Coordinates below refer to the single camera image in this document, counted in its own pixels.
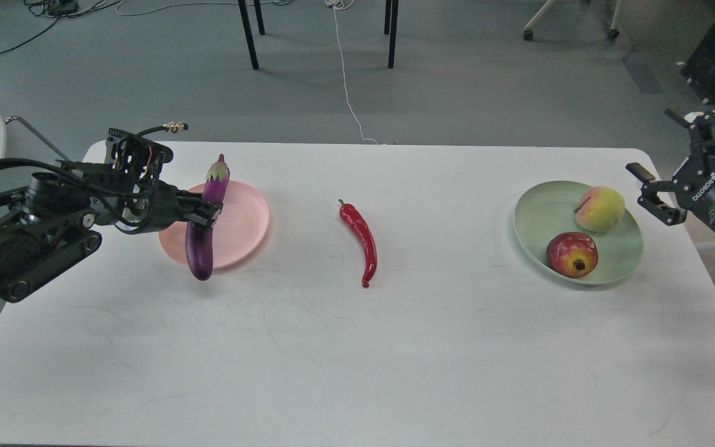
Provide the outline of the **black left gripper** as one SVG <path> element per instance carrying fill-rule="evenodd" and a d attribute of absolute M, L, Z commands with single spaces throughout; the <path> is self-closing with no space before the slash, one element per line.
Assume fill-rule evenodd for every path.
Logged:
<path fill-rule="evenodd" d="M 222 211 L 222 202 L 202 202 L 201 193 L 178 191 L 175 186 L 158 186 L 148 201 L 147 215 L 139 221 L 137 233 L 160 232 L 175 222 L 191 222 L 211 230 Z"/>

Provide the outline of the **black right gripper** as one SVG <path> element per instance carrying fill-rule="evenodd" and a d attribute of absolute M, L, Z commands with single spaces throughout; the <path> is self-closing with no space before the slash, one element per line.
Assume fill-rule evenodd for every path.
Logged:
<path fill-rule="evenodd" d="M 690 138 L 690 154 L 673 175 L 673 180 L 681 184 L 675 193 L 681 209 L 659 195 L 675 192 L 678 184 L 656 180 L 643 165 L 632 162 L 625 169 L 641 182 L 637 203 L 667 226 L 683 224 L 689 211 L 715 233 L 715 110 L 684 114 L 666 109 L 664 113 L 687 129 Z"/>

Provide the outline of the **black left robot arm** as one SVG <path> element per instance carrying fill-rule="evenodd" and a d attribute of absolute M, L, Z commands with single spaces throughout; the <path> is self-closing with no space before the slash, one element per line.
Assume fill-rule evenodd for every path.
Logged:
<path fill-rule="evenodd" d="M 110 129 L 102 163 L 0 158 L 0 171 L 36 168 L 28 186 L 0 192 L 0 298 L 20 302 L 94 254 L 102 243 L 96 226 L 139 235 L 183 222 L 188 266 L 207 280 L 230 170 L 219 156 L 198 193 L 162 181 L 174 153 L 148 135 L 184 130 L 186 124 L 175 122 L 138 133 Z"/>

